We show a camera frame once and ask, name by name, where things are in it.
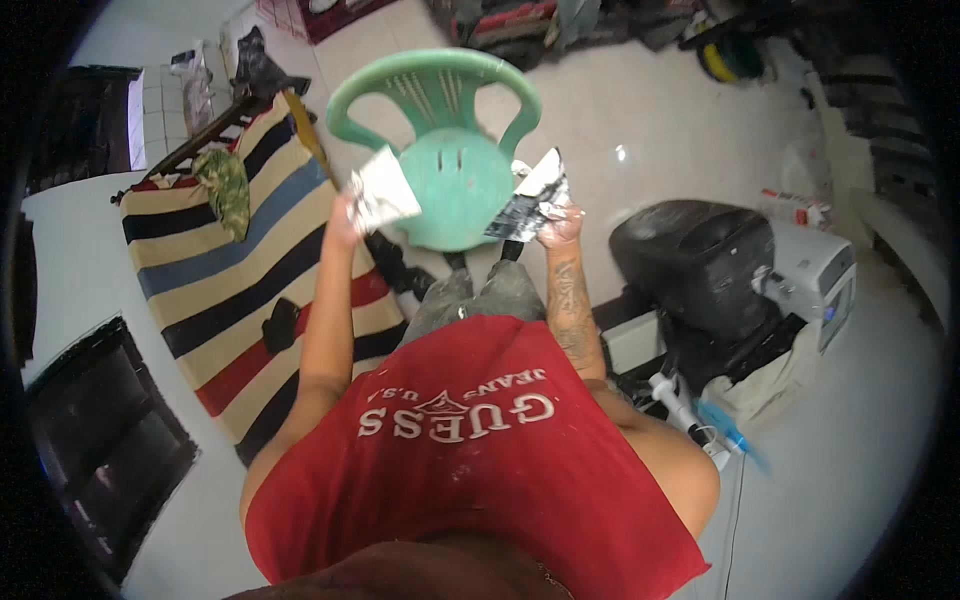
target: striped blanket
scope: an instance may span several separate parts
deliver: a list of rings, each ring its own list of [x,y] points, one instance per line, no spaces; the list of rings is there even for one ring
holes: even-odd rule
[[[233,151],[250,181],[252,216],[243,242],[230,241],[192,178],[172,185],[144,180],[120,207],[136,274],[163,339],[248,465],[296,397],[301,335],[336,187],[292,94],[277,95]],[[287,319],[293,345],[271,354],[265,322],[280,299],[300,311]],[[406,327],[362,245],[353,259],[351,300],[356,376],[376,367]]]

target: tattooed forearm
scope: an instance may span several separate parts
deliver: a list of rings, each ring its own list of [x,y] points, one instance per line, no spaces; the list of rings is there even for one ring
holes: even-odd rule
[[[579,247],[547,255],[547,325],[583,378],[603,378],[606,368],[597,339]]]

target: green plastic chair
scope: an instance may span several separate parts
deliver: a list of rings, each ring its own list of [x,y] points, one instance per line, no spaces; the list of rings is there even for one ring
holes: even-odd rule
[[[478,88],[501,83],[520,110],[499,142],[477,127]],[[402,151],[348,115],[360,96],[380,93],[396,103],[416,141]],[[504,60],[466,49],[415,50],[373,62],[343,82],[326,107],[326,126],[340,139],[377,151],[390,146],[423,213],[398,221],[412,246],[458,252],[494,241],[483,235],[510,200],[516,144],[540,122],[540,97]]]

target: camouflage cloth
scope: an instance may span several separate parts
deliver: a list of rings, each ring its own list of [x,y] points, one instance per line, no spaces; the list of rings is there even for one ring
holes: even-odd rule
[[[234,242],[242,242],[250,224],[250,185],[243,160],[226,150],[211,150],[194,158],[191,170],[207,188],[210,207],[220,225]]]

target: hand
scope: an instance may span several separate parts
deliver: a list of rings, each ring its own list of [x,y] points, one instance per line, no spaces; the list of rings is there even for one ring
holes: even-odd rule
[[[584,224],[584,211],[573,202],[553,206],[547,222],[537,233],[537,240],[544,248],[554,250],[577,243]]]
[[[324,240],[331,243],[353,248],[362,240],[366,233],[358,231],[348,216],[348,205],[353,202],[353,194],[343,191],[337,194],[330,206],[330,218],[326,222]]]

